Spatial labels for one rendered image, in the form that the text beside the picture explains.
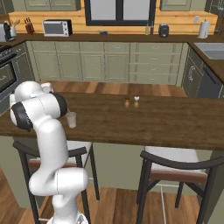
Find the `clear glass cup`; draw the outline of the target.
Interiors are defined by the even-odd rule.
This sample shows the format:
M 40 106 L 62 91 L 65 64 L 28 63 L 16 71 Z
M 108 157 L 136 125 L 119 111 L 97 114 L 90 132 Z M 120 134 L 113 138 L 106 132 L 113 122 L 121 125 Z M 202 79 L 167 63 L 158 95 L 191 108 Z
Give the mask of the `clear glass cup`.
M 70 128 L 76 127 L 76 113 L 75 112 L 67 112 L 66 120 Z

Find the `green base cupboard run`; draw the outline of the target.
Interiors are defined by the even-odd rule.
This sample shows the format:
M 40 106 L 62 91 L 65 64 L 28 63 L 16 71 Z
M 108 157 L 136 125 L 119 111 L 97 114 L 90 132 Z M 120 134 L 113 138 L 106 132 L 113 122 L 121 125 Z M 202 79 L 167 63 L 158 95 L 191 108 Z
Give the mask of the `green base cupboard run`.
M 180 86 L 186 43 L 27 43 L 35 77 L 41 81 L 102 81 Z

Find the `black stool with white seat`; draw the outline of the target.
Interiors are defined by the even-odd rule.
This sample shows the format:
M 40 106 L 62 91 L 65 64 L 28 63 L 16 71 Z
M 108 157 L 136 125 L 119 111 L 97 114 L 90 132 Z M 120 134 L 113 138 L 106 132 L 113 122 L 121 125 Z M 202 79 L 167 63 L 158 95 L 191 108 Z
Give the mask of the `black stool with white seat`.
M 54 216 L 47 224 L 90 224 L 88 174 L 93 144 L 68 140 L 39 140 L 38 150 L 16 141 L 35 224 L 39 223 L 37 196 L 52 196 Z
M 196 150 L 145 146 L 140 154 L 143 159 L 136 203 L 139 205 L 136 224 L 142 224 L 147 192 L 161 180 L 177 181 L 178 193 L 175 207 L 179 207 L 183 186 L 187 185 L 201 198 L 196 224 L 202 224 L 219 166 L 224 157 L 200 162 Z

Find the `dark round kettle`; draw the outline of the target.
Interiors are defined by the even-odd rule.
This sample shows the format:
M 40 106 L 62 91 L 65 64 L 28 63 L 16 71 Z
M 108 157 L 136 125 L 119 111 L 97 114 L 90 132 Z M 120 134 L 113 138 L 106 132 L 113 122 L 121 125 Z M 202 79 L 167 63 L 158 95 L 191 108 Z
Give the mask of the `dark round kettle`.
M 167 38 L 169 36 L 169 25 L 161 24 L 158 27 L 158 34 L 161 38 Z

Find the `white toaster oven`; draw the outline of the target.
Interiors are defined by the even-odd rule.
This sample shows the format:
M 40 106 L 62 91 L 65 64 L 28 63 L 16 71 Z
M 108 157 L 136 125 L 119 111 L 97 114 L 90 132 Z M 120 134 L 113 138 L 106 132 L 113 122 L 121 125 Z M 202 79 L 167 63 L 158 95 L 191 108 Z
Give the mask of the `white toaster oven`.
M 45 37 L 69 37 L 73 34 L 71 19 L 47 19 L 42 26 Z

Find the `black-framed window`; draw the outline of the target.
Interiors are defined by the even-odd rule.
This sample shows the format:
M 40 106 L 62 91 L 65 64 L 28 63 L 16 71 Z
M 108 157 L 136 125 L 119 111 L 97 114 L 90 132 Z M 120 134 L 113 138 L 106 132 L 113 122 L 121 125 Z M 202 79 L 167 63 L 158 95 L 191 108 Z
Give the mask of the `black-framed window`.
M 154 25 L 157 0 L 84 0 L 86 25 Z

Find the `black dishwasher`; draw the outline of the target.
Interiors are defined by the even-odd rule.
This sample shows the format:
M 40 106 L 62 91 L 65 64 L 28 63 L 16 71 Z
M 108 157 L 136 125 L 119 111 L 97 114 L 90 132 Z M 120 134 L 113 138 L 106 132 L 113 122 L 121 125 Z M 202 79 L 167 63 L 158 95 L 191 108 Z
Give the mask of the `black dishwasher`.
M 222 83 L 216 77 L 214 72 L 206 66 L 203 68 L 203 77 L 199 85 L 199 98 L 218 98 L 221 91 Z

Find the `black oven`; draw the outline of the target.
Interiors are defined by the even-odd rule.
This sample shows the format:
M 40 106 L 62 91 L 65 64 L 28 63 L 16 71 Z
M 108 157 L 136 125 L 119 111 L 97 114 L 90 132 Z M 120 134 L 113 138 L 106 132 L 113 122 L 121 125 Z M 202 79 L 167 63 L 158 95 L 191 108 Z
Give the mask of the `black oven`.
M 9 94 L 18 82 L 12 64 L 16 56 L 10 45 L 0 45 L 0 115 L 9 107 Z

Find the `steel sink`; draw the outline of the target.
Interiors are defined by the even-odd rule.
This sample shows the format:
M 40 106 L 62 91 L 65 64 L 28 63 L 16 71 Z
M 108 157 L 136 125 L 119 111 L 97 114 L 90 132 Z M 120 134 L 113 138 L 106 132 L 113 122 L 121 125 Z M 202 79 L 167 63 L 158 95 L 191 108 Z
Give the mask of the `steel sink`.
M 195 45 L 210 60 L 224 60 L 224 43 L 195 43 Z

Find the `wooden knife block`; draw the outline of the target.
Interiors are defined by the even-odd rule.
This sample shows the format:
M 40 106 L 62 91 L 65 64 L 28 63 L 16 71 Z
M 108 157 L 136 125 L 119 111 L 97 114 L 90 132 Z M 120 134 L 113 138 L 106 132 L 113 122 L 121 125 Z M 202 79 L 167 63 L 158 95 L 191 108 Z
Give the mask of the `wooden knife block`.
M 35 30 L 32 25 L 32 21 L 27 17 L 24 20 L 24 23 L 25 23 L 25 29 L 26 29 L 27 33 L 33 35 L 35 33 Z

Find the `white paper towel roll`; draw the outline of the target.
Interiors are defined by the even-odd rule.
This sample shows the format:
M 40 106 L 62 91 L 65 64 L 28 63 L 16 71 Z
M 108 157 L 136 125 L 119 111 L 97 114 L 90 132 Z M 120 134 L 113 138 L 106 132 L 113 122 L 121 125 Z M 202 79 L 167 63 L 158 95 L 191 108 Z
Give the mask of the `white paper towel roll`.
M 210 29 L 210 23 L 205 19 L 200 24 L 198 38 L 199 39 L 206 39 L 208 37 L 209 29 Z

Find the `white utensil pot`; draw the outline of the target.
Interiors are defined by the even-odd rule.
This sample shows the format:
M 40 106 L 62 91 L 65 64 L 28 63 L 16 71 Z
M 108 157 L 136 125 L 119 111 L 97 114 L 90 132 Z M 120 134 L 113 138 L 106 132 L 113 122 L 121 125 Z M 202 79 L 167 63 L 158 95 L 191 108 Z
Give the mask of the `white utensil pot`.
M 20 20 L 16 20 L 16 21 L 10 21 L 10 35 L 12 38 L 15 38 L 17 36 L 17 32 L 16 32 L 16 26 L 20 23 Z

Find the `grey coffee machine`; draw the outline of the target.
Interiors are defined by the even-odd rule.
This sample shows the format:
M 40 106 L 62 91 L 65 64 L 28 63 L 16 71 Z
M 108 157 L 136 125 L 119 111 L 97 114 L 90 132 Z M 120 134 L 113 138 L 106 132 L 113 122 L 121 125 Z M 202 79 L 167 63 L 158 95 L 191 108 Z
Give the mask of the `grey coffee machine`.
M 0 42 L 7 42 L 11 39 L 11 27 L 7 23 L 0 23 Z

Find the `green wall cupboards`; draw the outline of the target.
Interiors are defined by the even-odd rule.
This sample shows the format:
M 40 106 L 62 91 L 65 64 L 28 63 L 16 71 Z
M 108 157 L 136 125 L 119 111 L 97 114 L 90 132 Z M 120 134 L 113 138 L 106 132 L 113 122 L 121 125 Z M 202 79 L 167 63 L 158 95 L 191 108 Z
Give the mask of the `green wall cupboards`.
M 79 11 L 81 0 L 12 0 L 15 11 Z

